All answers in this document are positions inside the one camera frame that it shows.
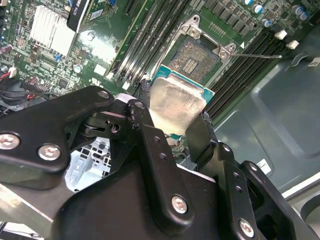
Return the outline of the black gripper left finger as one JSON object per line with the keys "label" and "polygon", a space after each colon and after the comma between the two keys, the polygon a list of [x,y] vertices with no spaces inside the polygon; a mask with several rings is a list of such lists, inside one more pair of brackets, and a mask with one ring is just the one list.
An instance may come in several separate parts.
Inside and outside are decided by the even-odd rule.
{"label": "black gripper left finger", "polygon": [[195,213],[162,130],[146,105],[114,100],[90,86],[0,119],[0,181],[34,190],[56,187],[71,151],[99,134],[110,139],[111,175],[137,163],[151,215],[160,230],[181,235]]}

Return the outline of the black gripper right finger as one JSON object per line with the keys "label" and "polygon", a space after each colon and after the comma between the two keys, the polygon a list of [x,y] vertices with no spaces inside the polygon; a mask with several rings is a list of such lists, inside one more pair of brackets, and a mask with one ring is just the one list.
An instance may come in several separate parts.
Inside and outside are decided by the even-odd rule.
{"label": "black gripper right finger", "polygon": [[186,130],[196,170],[218,185],[219,230],[226,240],[310,240],[312,230],[253,162],[238,163],[203,111]]}

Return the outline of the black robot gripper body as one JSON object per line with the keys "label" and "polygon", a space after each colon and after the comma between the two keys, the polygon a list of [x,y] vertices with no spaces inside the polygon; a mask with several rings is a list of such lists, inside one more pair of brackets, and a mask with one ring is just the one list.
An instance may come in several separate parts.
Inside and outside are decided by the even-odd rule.
{"label": "black robot gripper body", "polygon": [[152,217],[141,167],[131,163],[70,197],[51,227],[53,240],[224,240],[220,230],[217,184],[179,165],[192,200],[192,226],[170,236]]}

